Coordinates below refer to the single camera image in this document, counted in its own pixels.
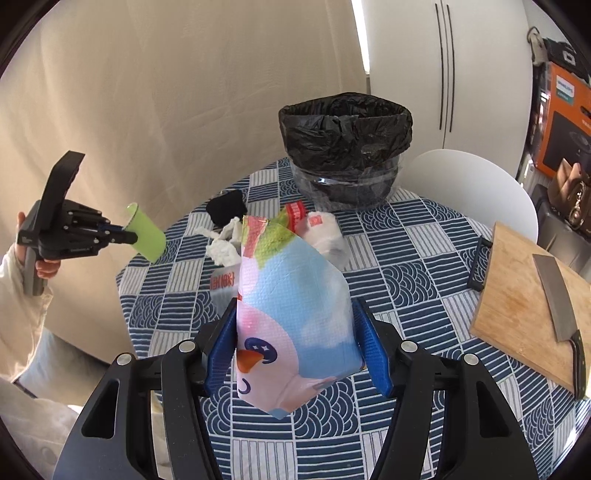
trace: white sleeve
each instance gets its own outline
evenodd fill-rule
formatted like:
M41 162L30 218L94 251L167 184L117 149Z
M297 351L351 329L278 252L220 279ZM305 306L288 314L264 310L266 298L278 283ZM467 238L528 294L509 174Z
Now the white sleeve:
M29 366L41 338L51 291L25 296L14 245L0 265L0 378L13 382Z

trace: cleaver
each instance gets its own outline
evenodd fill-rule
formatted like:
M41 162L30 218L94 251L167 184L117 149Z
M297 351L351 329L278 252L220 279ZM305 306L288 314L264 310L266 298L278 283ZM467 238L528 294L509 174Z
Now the cleaver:
M573 347L573 385L575 400L582 400L587 388L587 369L581 331L577 328L573 305L560 267L550 255L533 254L535 267L544 287L552 323L559 342L570 341Z

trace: white cabinet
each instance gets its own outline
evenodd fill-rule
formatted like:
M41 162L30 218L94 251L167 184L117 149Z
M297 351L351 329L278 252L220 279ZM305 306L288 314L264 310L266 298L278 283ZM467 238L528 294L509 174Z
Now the white cabinet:
M407 155L462 150L515 176L532 89L522 1L365 0L363 13L372 94L413 114Z
M511 176L530 120L532 64L521 0L449 0L452 82L444 148L486 158Z
M371 93L411 111L413 141L405 153L408 158L443 145L447 52L441 7L436 5L431 0L363 3Z

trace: human hand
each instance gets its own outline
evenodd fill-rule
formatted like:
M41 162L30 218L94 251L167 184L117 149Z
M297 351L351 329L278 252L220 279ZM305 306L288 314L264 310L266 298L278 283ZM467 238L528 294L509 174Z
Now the human hand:
M23 212L18 212L17 215L17 232L19 231L21 225L25 221L25 214ZM27 247L24 245L15 244L14 245L14 252L17 256L17 260L21 265L25 264L25 257L27 256ZM39 278L43 278L45 280L49 280L56 276L57 271L60 269L61 260L42 260L35 263L35 268L37 269L37 275Z

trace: beige curtain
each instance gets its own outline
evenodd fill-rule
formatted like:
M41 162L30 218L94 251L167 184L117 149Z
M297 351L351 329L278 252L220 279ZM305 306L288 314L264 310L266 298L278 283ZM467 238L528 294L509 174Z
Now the beige curtain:
M51 166L86 154L69 198L166 228L284 156L280 107L365 90L345 0L61 0L0 79L0 246ZM131 348L111 246L65 261L48 327L105 361Z

